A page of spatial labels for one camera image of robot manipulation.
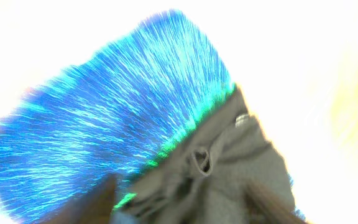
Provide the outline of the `black cloth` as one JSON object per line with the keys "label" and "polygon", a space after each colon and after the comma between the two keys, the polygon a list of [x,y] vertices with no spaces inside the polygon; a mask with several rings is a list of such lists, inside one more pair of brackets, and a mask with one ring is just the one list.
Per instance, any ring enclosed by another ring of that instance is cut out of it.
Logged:
{"label": "black cloth", "polygon": [[294,213],[283,157],[235,89],[193,134],[134,183],[116,210],[139,223],[249,223],[244,193],[250,180],[268,188]]}

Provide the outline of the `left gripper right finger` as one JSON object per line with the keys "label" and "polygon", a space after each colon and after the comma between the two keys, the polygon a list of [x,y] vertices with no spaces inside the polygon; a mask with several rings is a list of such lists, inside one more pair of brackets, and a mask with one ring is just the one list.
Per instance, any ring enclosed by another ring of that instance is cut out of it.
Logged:
{"label": "left gripper right finger", "polygon": [[248,181],[244,193],[250,224],[306,224],[262,184]]}

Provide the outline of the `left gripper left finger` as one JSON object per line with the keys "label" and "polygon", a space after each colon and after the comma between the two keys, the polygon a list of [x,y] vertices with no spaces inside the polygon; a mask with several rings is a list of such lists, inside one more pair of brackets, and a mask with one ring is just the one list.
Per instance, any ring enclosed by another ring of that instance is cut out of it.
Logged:
{"label": "left gripper left finger", "polygon": [[108,174],[86,195],[66,204],[47,224],[108,224],[115,194],[116,176]]}

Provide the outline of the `sparkly blue cloth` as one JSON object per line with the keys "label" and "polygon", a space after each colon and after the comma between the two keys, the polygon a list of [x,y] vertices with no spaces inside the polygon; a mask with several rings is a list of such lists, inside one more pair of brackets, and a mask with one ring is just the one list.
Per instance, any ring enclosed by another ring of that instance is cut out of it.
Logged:
{"label": "sparkly blue cloth", "polygon": [[154,14],[31,90],[0,118],[0,223],[39,223],[106,174],[153,168],[234,91],[181,11]]}

